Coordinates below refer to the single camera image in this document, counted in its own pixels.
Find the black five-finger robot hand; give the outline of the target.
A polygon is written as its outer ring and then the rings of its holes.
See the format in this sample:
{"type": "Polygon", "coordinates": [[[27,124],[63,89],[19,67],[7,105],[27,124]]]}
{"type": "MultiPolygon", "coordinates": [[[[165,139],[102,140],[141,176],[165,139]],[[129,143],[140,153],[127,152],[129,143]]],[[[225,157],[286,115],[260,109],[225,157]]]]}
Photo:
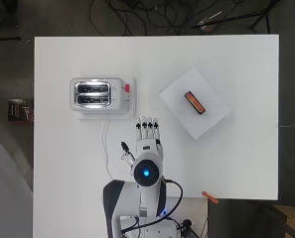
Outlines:
{"type": "Polygon", "coordinates": [[[136,123],[135,165],[143,160],[163,163],[163,147],[157,118],[143,116],[136,123]]]}

